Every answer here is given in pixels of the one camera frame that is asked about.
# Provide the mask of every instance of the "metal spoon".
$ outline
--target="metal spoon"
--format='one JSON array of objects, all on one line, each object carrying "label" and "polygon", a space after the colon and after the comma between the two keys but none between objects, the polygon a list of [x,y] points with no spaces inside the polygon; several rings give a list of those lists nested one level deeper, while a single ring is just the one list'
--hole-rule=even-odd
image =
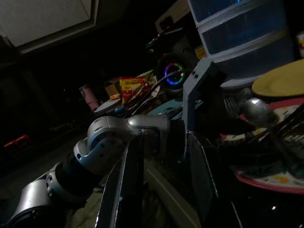
[{"label": "metal spoon", "polygon": [[266,103],[258,98],[251,98],[244,102],[243,113],[249,122],[267,128],[272,143],[284,156],[289,172],[296,178],[304,179],[304,163],[290,153],[288,147],[273,133],[272,120],[275,114]]}]

